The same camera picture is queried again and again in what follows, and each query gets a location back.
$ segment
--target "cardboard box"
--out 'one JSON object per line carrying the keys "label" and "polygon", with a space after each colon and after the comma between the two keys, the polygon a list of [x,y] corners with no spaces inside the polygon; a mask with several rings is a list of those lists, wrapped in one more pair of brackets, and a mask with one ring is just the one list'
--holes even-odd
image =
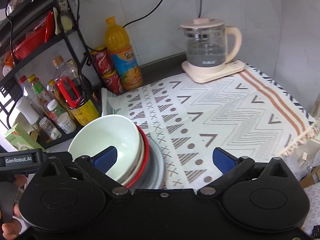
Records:
{"label": "cardboard box", "polygon": [[309,187],[313,184],[316,184],[319,182],[320,178],[320,166],[317,166],[313,168],[312,172],[306,176],[304,179],[300,181],[300,185],[302,188]]}
{"label": "cardboard box", "polygon": [[4,135],[6,140],[17,149],[17,151],[31,150],[31,149],[42,149],[44,148],[31,138],[30,135],[23,129],[18,123],[14,125]]}

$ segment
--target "orange stripe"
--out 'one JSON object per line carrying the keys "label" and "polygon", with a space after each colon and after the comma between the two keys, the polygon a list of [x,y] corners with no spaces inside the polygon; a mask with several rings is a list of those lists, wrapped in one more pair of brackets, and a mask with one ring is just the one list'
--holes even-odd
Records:
{"label": "orange stripe", "polygon": [[304,131],[306,129],[306,127],[304,126],[304,123],[302,122],[302,120],[297,116],[297,114],[292,111],[292,109],[290,109],[290,107],[288,107],[284,101],[280,98],[280,96],[274,92],[271,88],[267,87],[265,84],[263,84],[260,80],[256,79],[255,76],[253,76],[249,71],[244,70],[247,75],[249,75],[252,79],[254,79],[256,82],[258,82],[260,85],[262,85],[266,90],[270,91],[272,94],[275,95],[275,97],[279,100],[279,102],[281,103],[281,105],[290,113],[292,114],[292,116],[298,121],[298,123],[301,125],[302,127],[302,131]]}
{"label": "orange stripe", "polygon": [[239,73],[239,75],[246,80],[249,84],[251,84],[257,91],[265,95],[270,102],[273,104],[273,106],[288,120],[288,122],[293,126],[293,128],[296,130],[297,135],[300,134],[298,126],[292,121],[292,119],[279,107],[279,105],[274,101],[274,99],[267,94],[265,91],[260,89],[255,83],[253,83],[251,80],[249,80],[243,73]]}

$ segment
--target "metal shelf rack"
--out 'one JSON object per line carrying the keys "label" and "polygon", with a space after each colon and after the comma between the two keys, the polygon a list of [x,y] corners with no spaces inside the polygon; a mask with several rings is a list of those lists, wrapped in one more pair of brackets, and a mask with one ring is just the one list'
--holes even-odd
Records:
{"label": "metal shelf rack", "polygon": [[[23,60],[16,62],[15,61],[15,67],[2,79],[0,80],[0,92],[5,97],[6,95],[10,94],[11,100],[10,102],[15,101],[17,102],[22,96],[23,91],[20,88],[15,75],[20,71],[27,63],[29,63],[31,60],[33,60],[35,57],[40,55],[42,52],[53,46],[54,44],[58,43],[59,41],[64,40],[68,50],[70,51],[70,54],[72,58],[74,59],[77,67],[78,67],[78,73],[79,78],[81,81],[82,88],[86,92],[87,96],[91,99],[99,113],[101,114],[101,102],[96,102],[90,93],[90,88],[88,88],[84,82],[84,77],[82,75],[82,68],[85,64],[92,65],[93,62],[90,57],[90,52],[87,49],[85,45],[84,38],[81,34],[81,31],[79,29],[78,21],[75,19],[74,14],[72,12],[72,9],[70,8],[70,3],[68,2],[68,10],[69,14],[72,19],[73,23],[73,29],[67,33],[65,33],[62,22],[61,22],[61,10],[59,6],[59,2],[57,0],[25,0],[20,5],[18,5],[15,10],[10,14],[11,23],[8,19],[5,19],[0,24],[0,56],[2,56],[10,47],[10,36],[11,36],[11,28],[12,28],[12,41],[15,41],[19,39],[21,36],[23,36],[26,33],[26,30],[33,28],[39,20],[41,20],[47,12],[52,9],[52,7],[55,7],[58,12],[57,22],[58,27],[61,31],[59,35],[55,35],[53,38],[51,38],[47,43],[44,43],[43,45],[39,46],[37,49],[35,49],[32,53],[30,53],[26,58]],[[83,46],[85,49],[84,57],[80,60],[74,49],[73,46],[68,38],[68,35],[70,35],[73,32],[77,32]],[[0,103],[0,111],[4,111],[7,115],[7,125],[10,128],[9,125],[9,116],[11,114],[11,111],[15,107],[15,104],[13,105],[12,109],[8,111],[5,107],[10,103],[9,101],[5,103],[4,105]],[[61,138],[58,138],[50,143],[46,143],[43,140],[41,140],[40,137],[38,137],[38,142],[41,146],[44,148],[49,148],[51,146],[54,146],[58,143],[61,143],[63,141],[69,140],[73,138],[79,130],[81,130],[82,126],[79,125],[75,132],[70,134],[63,133]]]}

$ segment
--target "white plate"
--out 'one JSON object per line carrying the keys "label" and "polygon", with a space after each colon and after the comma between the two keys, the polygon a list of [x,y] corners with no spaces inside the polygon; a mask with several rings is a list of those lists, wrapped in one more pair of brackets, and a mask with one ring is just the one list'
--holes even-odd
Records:
{"label": "white plate", "polygon": [[[140,135],[140,141],[143,142],[143,138],[141,135]],[[140,153],[140,157],[139,157],[137,166],[135,166],[134,170],[131,172],[129,177],[124,182],[121,182],[121,184],[123,186],[127,185],[134,178],[134,176],[136,176],[136,174],[138,173],[138,171],[142,165],[143,158],[144,158],[144,143],[141,143],[141,153]]]}
{"label": "white plate", "polygon": [[149,143],[149,163],[141,178],[132,186],[135,189],[161,189],[164,182],[165,164],[161,150],[154,140],[147,136]]}
{"label": "white plate", "polygon": [[126,179],[139,160],[140,133],[127,117],[111,114],[99,117],[73,138],[68,152],[76,159],[81,155],[96,155],[109,146],[116,147],[116,163],[106,173],[115,181]]}
{"label": "white plate", "polygon": [[158,178],[156,180],[154,188],[161,189],[162,184],[165,180],[165,162],[164,162],[163,155],[162,155],[162,152],[161,152],[158,144],[152,138],[150,138],[148,136],[147,136],[147,138],[148,138],[149,145],[151,146],[153,152],[155,153],[156,162],[159,167]]}

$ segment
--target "red bottle cap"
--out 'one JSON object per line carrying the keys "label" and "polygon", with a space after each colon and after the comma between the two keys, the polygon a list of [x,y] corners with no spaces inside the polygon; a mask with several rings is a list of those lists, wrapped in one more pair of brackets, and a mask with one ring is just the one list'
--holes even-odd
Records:
{"label": "red bottle cap", "polygon": [[19,79],[19,83],[22,84],[23,82],[25,82],[27,80],[27,77],[26,76],[22,76],[20,79]]}

